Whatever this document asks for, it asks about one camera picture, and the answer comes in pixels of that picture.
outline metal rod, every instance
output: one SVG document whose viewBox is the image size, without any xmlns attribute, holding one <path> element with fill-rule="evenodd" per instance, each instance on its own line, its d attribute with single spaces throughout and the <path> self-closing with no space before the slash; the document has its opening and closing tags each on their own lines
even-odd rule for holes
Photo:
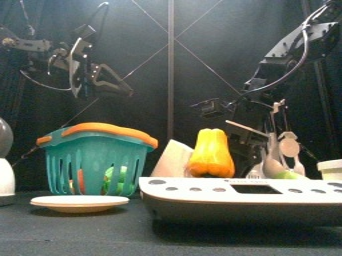
<svg viewBox="0 0 342 256">
<path fill-rule="evenodd" d="M 168 0 L 168 100 L 167 100 L 167 140 L 173 137 L 173 83 L 175 83 L 175 2 Z"/>
</svg>

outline small plate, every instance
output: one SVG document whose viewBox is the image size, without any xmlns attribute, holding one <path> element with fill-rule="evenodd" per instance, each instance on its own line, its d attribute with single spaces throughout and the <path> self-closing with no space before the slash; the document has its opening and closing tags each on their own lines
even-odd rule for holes
<svg viewBox="0 0 342 256">
<path fill-rule="evenodd" d="M 44 206 L 64 213 L 90 213 L 105 211 L 116 205 L 126 204 L 129 199 L 121 196 L 41 196 L 30 200 L 30 204 Z"/>
</svg>

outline dark table surface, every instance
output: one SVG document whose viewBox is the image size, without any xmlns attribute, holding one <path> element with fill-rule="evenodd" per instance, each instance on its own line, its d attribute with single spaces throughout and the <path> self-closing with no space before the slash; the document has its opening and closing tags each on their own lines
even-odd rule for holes
<svg viewBox="0 0 342 256">
<path fill-rule="evenodd" d="M 104 212 L 65 214 L 20 192 L 0 207 L 0 255 L 342 255 L 339 227 L 208 226 L 152 220 L 136 194 Z"/>
</svg>

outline yellow bell pepper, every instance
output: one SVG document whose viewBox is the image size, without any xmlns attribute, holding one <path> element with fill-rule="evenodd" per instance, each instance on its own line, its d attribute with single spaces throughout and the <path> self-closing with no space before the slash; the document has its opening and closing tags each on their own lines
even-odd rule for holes
<svg viewBox="0 0 342 256">
<path fill-rule="evenodd" d="M 205 128 L 199 131 L 187 170 L 193 177 L 233 176 L 235 165 L 228 151 L 228 138 L 220 129 Z"/>
</svg>

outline black backdrop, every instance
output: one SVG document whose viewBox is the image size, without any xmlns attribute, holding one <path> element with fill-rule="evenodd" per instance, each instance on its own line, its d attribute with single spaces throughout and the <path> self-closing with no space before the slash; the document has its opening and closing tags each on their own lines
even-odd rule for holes
<svg viewBox="0 0 342 256">
<path fill-rule="evenodd" d="M 72 43 L 72 31 L 85 23 L 100 0 L 24 1 L 34 38 Z M 199 129 L 224 129 L 227 116 L 201 119 L 189 105 L 220 97 L 232 100 L 236 90 L 251 78 L 257 63 L 277 41 L 304 19 L 302 4 L 314 9 L 320 1 L 273 0 L 175 0 L 173 52 L 168 52 L 167 0 L 109 0 L 109 11 L 92 58 L 109 65 L 135 90 L 131 98 L 100 100 L 69 122 L 105 122 L 147 132 L 159 140 L 159 148 L 147 156 L 144 175 L 152 171 L 169 138 L 168 60 L 173 56 L 172 138 L 191 147 Z M 25 19 L 20 1 L 0 1 L 0 23 L 25 37 Z M 101 13 L 92 22 L 100 29 Z M 34 145 L 36 138 L 58 129 L 90 103 L 74 99 L 70 92 L 48 90 L 18 75 L 25 54 L 1 49 L 1 117 L 14 132 L 8 156 L 14 163 Z M 289 123 L 300 143 L 318 160 L 340 157 L 340 47 L 322 63 L 327 106 L 312 65 L 303 69 L 300 81 L 285 95 Z M 319 178 L 316 161 L 300 153 L 308 176 Z M 14 166 L 17 190 L 46 188 L 45 158 L 36 151 Z"/>
</svg>

